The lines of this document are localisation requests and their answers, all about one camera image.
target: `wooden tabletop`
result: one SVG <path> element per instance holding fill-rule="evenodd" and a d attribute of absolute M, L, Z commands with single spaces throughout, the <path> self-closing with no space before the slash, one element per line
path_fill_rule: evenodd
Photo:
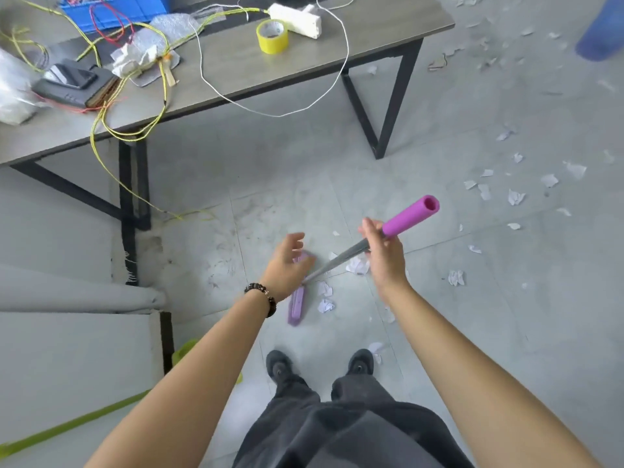
<path fill-rule="evenodd" d="M 344 2 L 327 0 L 326 4 L 335 6 Z M 346 27 L 352 59 L 454 26 L 453 19 L 437 0 L 355 0 L 335 13 Z M 59 16 L 42 17 L 35 13 L 33 16 L 38 16 L 38 30 L 67 32 L 69 23 Z M 204 75 L 227 96 L 339 65 L 346 55 L 345 35 L 338 21 L 327 13 L 321 17 L 323 34 L 319 39 L 291 33 L 288 49 L 277 55 L 260 51 L 255 32 L 258 23 L 202 37 Z M 192 39 L 176 51 L 184 62 L 173 71 L 179 84 L 171 89 L 168 114 L 179 116 L 184 111 L 207 107 L 219 97 L 199 76 L 197 40 Z M 143 125 L 160 112 L 162 83 L 154 82 L 144 88 L 128 83 L 121 97 L 124 100 L 110 109 L 109 125 L 113 128 Z M 0 164 L 17 163 L 85 143 L 94 118 L 94 114 L 42 109 L 26 124 L 1 123 Z"/>

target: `yellow tape roll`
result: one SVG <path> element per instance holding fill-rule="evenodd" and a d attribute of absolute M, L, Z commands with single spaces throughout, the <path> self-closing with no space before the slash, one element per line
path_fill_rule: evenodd
<path fill-rule="evenodd" d="M 288 47 L 288 29 L 281 21 L 264 20 L 256 28 L 256 34 L 260 48 L 266 54 L 279 54 Z"/>

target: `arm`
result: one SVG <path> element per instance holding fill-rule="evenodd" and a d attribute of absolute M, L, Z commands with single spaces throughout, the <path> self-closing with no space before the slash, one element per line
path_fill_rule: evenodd
<path fill-rule="evenodd" d="M 369 219 L 361 230 L 379 295 L 481 467 L 600 466 L 542 402 L 411 288 L 397 238 L 383 242 Z"/>
<path fill-rule="evenodd" d="M 293 263 L 303 233 L 286 236 L 260 283 L 277 302 L 299 287 L 313 258 Z M 196 468 L 269 312 L 256 290 L 240 298 L 111 432 L 87 468 Z"/>

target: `black beaded bracelet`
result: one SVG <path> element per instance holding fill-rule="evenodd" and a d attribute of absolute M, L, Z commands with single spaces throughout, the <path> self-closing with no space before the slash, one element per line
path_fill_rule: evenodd
<path fill-rule="evenodd" d="M 269 291 L 267 291 L 267 288 L 264 287 L 262 284 L 259 284 L 259 283 L 251 283 L 251 284 L 249 284 L 245 288 L 245 294 L 247 292 L 251 291 L 252 289 L 259 290 L 260 292 L 262 292 L 266 296 L 267 299 L 269 299 L 269 314 L 266 317 L 266 318 L 269 318 L 277 310 L 277 303 L 275 302 L 275 298 L 271 297 L 269 295 Z"/>

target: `floor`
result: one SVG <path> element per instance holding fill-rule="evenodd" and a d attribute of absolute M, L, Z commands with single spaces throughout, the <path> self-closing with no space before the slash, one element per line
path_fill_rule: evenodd
<path fill-rule="evenodd" d="M 227 106 L 160 125 L 149 143 L 153 202 L 199 212 L 184 221 L 161 217 L 140 237 L 142 282 L 167 291 L 180 346 L 209 330 L 258 279 L 285 233 L 305 231 L 306 247 L 322 265 L 357 240 L 364 215 L 387 219 L 435 195 L 441 211 L 401 236 L 412 285 L 599 460 L 619 465 L 624 84 L 617 82 L 624 55 L 591 64 L 573 53 L 602 0 L 482 0 L 473 7 L 441 1 L 457 27 L 425 40 L 383 160 L 373 159 L 341 85 L 314 108 L 279 120 Z M 520 36 L 529 26 L 534 33 Z M 562 36 L 554 40 L 549 32 Z M 479 45 L 483 37 L 488 51 Z M 447 67 L 427 71 L 443 50 L 461 44 L 465 50 Z M 477 68 L 492 57 L 493 66 Z M 352 70 L 376 127 L 398 62 L 375 63 L 374 75 L 367 66 Z M 283 113 L 307 105 L 332 81 L 246 104 Z M 507 127 L 516 133 L 497 141 Z M 516 152 L 524 156 L 520 163 L 512 160 Z M 577 180 L 564 162 L 587 172 Z M 486 168 L 494 175 L 481 178 Z M 550 173 L 559 183 L 546 188 L 540 178 Z M 492 199 L 466 190 L 467 180 L 488 184 Z M 526 193 L 521 204 L 508 203 L 509 189 Z M 465 286 L 449 285 L 451 269 L 464 271 Z M 334 289 L 333 311 L 316 310 L 321 297 L 312 286 L 299 327 L 287 325 L 286 303 L 263 326 L 203 466 L 230 466 L 271 399 L 275 387 L 263 364 L 270 350 L 291 355 L 327 400 L 350 355 L 373 342 L 384 344 L 376 376 L 386 389 L 438 412 L 468 451 L 370 276 L 340 267 L 324 280 Z"/>

